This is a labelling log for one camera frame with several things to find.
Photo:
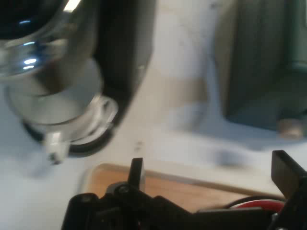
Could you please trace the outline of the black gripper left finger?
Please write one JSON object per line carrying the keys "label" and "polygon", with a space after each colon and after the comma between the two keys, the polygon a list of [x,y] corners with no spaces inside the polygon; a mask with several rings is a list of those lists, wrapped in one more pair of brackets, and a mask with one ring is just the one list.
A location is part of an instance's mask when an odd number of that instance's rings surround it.
{"label": "black gripper left finger", "polygon": [[63,230],[187,230],[191,214],[162,196],[144,192],[142,158],[131,161],[128,179],[111,184],[102,197],[83,193],[70,199]]}

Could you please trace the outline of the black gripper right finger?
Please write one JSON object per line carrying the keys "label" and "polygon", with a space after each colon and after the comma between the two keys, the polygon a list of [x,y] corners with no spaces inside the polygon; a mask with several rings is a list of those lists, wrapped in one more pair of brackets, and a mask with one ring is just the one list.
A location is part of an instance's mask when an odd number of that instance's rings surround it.
{"label": "black gripper right finger", "polygon": [[286,203],[271,223],[272,230],[307,228],[307,172],[283,150],[272,152],[271,178]]}

